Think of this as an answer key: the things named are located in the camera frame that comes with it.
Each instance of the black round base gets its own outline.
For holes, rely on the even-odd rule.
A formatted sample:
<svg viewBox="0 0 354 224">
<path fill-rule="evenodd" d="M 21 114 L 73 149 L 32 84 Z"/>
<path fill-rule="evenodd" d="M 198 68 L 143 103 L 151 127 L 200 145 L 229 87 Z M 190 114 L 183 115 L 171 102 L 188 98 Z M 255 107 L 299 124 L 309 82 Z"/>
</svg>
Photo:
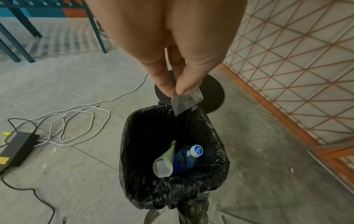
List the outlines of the black round base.
<svg viewBox="0 0 354 224">
<path fill-rule="evenodd" d="M 173 71 L 169 71 L 172 83 L 176 85 Z M 224 102 L 225 92 L 221 84 L 212 76 L 207 75 L 204 77 L 202 84 L 199 86 L 203 94 L 203 101 L 198 105 L 208 114 L 217 110 Z M 164 103 L 170 103 L 171 98 L 163 94 L 160 89 L 155 85 L 155 93 L 158 99 Z"/>
</svg>

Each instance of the chair leg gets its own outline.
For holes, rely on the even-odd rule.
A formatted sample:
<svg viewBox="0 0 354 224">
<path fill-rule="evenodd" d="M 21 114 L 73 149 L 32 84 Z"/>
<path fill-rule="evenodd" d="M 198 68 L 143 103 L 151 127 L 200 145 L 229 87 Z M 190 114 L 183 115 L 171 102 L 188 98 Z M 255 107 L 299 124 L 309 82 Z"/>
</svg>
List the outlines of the chair leg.
<svg viewBox="0 0 354 224">
<path fill-rule="evenodd" d="M 2 49 L 14 62 L 21 61 L 1 39 L 0 39 L 0 49 Z"/>
<path fill-rule="evenodd" d="M 34 59 L 30 56 L 29 53 L 23 48 L 23 46 L 11 35 L 11 33 L 0 23 L 0 32 L 14 45 L 17 50 L 25 57 L 25 59 L 33 63 Z"/>
<path fill-rule="evenodd" d="M 84 7 L 84 9 L 85 9 L 85 11 L 86 11 L 87 17 L 88 17 L 88 19 L 90 20 L 90 23 L 91 23 L 91 25 L 92 25 L 93 30 L 95 31 L 97 40 L 98 40 L 98 42 L 99 42 L 100 45 L 101 45 L 101 48 L 102 48 L 103 53 L 107 53 L 106 48 L 104 47 L 103 41 L 102 41 L 101 36 L 100 36 L 100 32 L 99 32 L 98 29 L 97 29 L 95 20 L 93 19 L 92 14 L 91 14 L 91 11 L 90 11 L 90 9 L 88 8 L 88 6 L 86 5 L 86 3 L 85 3 L 84 0 L 82 0 L 82 6 Z"/>
<path fill-rule="evenodd" d="M 32 25 L 19 8 L 9 8 L 9 10 L 33 36 L 42 37 L 39 31 Z"/>
</svg>

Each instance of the paper cup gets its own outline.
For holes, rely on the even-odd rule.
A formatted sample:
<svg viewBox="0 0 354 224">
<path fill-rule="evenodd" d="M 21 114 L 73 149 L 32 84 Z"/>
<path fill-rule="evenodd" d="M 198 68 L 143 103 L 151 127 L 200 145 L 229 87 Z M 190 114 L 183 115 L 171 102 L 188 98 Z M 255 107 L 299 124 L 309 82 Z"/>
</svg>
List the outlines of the paper cup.
<svg viewBox="0 0 354 224">
<path fill-rule="evenodd" d="M 173 173 L 173 159 L 176 142 L 173 141 L 167 152 L 158 157 L 152 165 L 152 170 L 158 178 L 168 177 Z"/>
</svg>

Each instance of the gray floor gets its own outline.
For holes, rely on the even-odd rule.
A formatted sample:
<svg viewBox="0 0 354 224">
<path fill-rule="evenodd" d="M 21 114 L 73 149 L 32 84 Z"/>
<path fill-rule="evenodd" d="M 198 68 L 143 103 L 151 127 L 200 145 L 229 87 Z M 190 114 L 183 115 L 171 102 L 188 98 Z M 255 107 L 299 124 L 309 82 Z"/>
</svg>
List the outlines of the gray floor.
<svg viewBox="0 0 354 224">
<path fill-rule="evenodd" d="M 41 41 L 18 22 L 1 22 L 21 30 L 11 28 L 22 42 L 34 43 L 29 48 L 41 48 L 37 46 Z M 65 22 L 59 20 L 58 24 L 63 27 Z M 42 33 L 51 23 L 34 20 Z M 86 20 L 74 23 L 87 26 Z M 61 39 L 51 41 L 47 33 L 43 49 L 52 49 L 51 44 L 65 46 L 57 43 Z M 69 51 L 62 50 L 63 54 L 56 54 L 56 48 L 51 50 L 53 54 L 41 49 L 34 53 L 38 57 L 33 64 L 24 60 L 14 63 L 0 54 L 1 132 L 11 129 L 7 118 L 34 118 L 77 104 L 111 99 L 131 91 L 143 80 L 145 70 L 121 49 L 111 45 L 110 52 L 103 54 L 96 44 L 93 50 L 87 47 L 87 51 L 80 51 L 80 38 L 77 33 L 73 36 L 73 53 L 70 47 Z M 84 40 L 83 46 L 86 49 L 90 44 Z M 211 75 L 224 87 L 225 102 L 209 117 L 225 144 L 231 165 L 226 182 L 211 192 L 210 222 L 219 223 L 216 210 L 220 209 L 262 224 L 351 223 L 354 197 L 310 158 L 301 141 L 223 71 L 216 68 Z M 119 184 L 119 145 L 128 115 L 156 103 L 153 82 L 147 78 L 135 93 L 100 106 L 111 110 L 112 116 L 98 136 L 74 147 L 38 147 L 6 180 L 13 186 L 38 189 L 39 195 L 57 208 L 52 223 L 61 224 L 66 216 L 67 224 L 142 224 L 147 211 L 131 205 Z M 105 116 L 95 112 L 93 130 L 87 135 L 100 127 Z M 38 133 L 48 134 L 50 120 Z M 89 121 L 86 115 L 74 118 L 65 136 L 85 131 Z M 30 125 L 23 130 L 31 130 Z M 0 199 L 2 223 L 44 224 L 51 215 L 31 192 L 13 191 L 2 183 Z M 162 223 L 178 223 L 177 211 L 163 213 L 156 221 Z"/>
</svg>

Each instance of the black trash bag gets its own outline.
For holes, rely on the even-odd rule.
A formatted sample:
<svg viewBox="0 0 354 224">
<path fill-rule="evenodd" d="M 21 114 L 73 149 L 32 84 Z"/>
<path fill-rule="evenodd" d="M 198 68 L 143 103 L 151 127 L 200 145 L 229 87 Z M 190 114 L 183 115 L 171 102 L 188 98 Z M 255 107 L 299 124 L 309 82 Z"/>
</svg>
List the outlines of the black trash bag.
<svg viewBox="0 0 354 224">
<path fill-rule="evenodd" d="M 153 163 L 174 140 L 176 153 L 186 145 L 198 144 L 203 155 L 193 168 L 158 178 Z M 127 118 L 120 158 L 119 181 L 129 201 L 139 209 L 177 207 L 181 224 L 208 222 L 208 199 L 200 193 L 220 187 L 230 166 L 224 145 L 200 107 L 175 117 L 172 107 L 163 103 L 137 110 Z"/>
</svg>

